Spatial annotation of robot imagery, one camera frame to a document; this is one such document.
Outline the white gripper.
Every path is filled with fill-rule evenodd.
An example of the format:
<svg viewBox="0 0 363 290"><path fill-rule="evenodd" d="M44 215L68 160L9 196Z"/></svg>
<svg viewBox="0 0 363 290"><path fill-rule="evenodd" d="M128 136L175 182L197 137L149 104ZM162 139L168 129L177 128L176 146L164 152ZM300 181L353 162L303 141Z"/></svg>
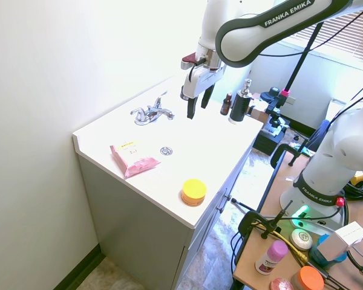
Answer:
<svg viewBox="0 0 363 290"><path fill-rule="evenodd" d="M195 115L198 96L204 92L201 101L201 108L205 109L210 101L215 84L219 81L226 70L226 65L219 69L211 70L203 65L191 69L185 78L185 83L181 89L181 98L188 100L187 118L193 119Z"/></svg>

